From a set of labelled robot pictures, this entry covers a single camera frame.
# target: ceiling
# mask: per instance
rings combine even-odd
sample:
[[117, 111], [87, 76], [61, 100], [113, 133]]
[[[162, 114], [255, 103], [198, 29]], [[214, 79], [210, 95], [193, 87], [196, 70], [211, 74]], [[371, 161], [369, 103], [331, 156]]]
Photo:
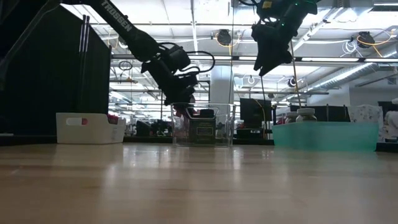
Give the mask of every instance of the ceiling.
[[[251, 7], [230, 7], [231, 0], [113, 0], [112, 2], [128, 16], [129, 20], [139, 29], [147, 32], [159, 42], [176, 42], [186, 51], [204, 50], [213, 55], [240, 55], [256, 56], [257, 44], [251, 38], [251, 24], [258, 20]], [[104, 39], [106, 44], [114, 47], [113, 54], [130, 54], [128, 49], [122, 48], [118, 43], [118, 34], [106, 24], [94, 10], [89, 6], [64, 6], [76, 16], [83, 14], [91, 17], [91, 26], [98, 35]], [[317, 15], [308, 15], [300, 29], [298, 36], [294, 38], [294, 44], [300, 37], [321, 23], [324, 16], [331, 10], [331, 7], [319, 7]], [[394, 35], [398, 28], [398, 12], [370, 11], [360, 16], [352, 9], [344, 9], [341, 15], [334, 19], [328, 19], [328, 23], [321, 26], [313, 35], [295, 52], [296, 57], [378, 57], [373, 48], [361, 49], [354, 45], [347, 45], [351, 37], [356, 38], [360, 31], [369, 31], [376, 43], [389, 40], [378, 46], [379, 50], [387, 49], [396, 44]], [[220, 29], [230, 30], [234, 39], [231, 49], [217, 43], [214, 36]], [[111, 89], [119, 90], [118, 93], [129, 99], [129, 102], [153, 103], [160, 105], [160, 93], [138, 93], [137, 90], [149, 91], [156, 89], [156, 83], [149, 74], [141, 74], [139, 63], [131, 60], [134, 68], [130, 71], [122, 71], [117, 66], [111, 72]], [[209, 62], [195, 62], [201, 67], [209, 67]], [[233, 62], [231, 74], [234, 76], [235, 90], [249, 91], [261, 87], [260, 79], [252, 69], [253, 63]], [[339, 70], [341, 67], [350, 65], [329, 65], [306, 64], [297, 66], [297, 78], [300, 80], [300, 88], [315, 83], [319, 79]], [[287, 81], [293, 77], [292, 65], [281, 65], [264, 77], [265, 89], [267, 91], [291, 90]], [[210, 80], [210, 73], [198, 77], [201, 81]], [[118, 83], [127, 77], [137, 80], [138, 83]], [[208, 84], [203, 82], [197, 86], [195, 98], [207, 100]], [[247, 97], [248, 94], [236, 94], [235, 100], [239, 97]], [[124, 100], [117, 101], [111, 97], [112, 103], [127, 103]], [[159, 105], [147, 105], [145, 110], [159, 109]]]

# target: table surface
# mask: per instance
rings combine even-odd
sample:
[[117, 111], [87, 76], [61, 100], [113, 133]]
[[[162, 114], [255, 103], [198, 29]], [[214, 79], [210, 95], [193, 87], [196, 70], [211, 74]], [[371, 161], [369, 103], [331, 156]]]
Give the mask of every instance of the table surface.
[[398, 155], [0, 147], [0, 223], [397, 223]]

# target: person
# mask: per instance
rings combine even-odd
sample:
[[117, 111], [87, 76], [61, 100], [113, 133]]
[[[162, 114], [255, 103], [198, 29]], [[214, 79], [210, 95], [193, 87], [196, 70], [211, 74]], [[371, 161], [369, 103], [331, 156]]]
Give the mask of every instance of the person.
[[398, 141], [398, 98], [392, 100], [392, 104], [388, 108], [384, 124], [387, 126], [388, 138], [387, 142]]

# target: desk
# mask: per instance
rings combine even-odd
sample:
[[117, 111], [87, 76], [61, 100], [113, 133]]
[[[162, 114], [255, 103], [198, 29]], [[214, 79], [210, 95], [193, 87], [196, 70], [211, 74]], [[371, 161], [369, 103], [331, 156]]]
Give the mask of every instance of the desk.
[[0, 223], [396, 223], [397, 189], [397, 154], [0, 148]]

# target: white storage bin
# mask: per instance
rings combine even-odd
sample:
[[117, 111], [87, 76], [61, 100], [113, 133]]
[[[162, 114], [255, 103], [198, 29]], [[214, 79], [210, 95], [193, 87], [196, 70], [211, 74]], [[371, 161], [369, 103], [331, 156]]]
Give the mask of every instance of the white storage bin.
[[57, 113], [59, 144], [111, 144], [123, 142], [126, 120], [109, 124], [106, 114]]

